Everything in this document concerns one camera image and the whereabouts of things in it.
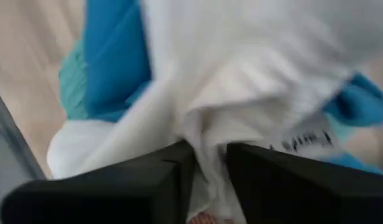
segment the white cloth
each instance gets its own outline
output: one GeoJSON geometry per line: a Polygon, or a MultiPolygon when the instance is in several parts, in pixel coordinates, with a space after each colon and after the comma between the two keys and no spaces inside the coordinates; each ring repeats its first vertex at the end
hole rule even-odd
{"type": "Polygon", "coordinates": [[[245,223],[223,164],[225,145],[293,127],[339,90],[352,67],[383,50],[383,1],[144,4],[156,80],[67,175],[185,138],[202,170],[189,218],[207,210],[245,223]]]}

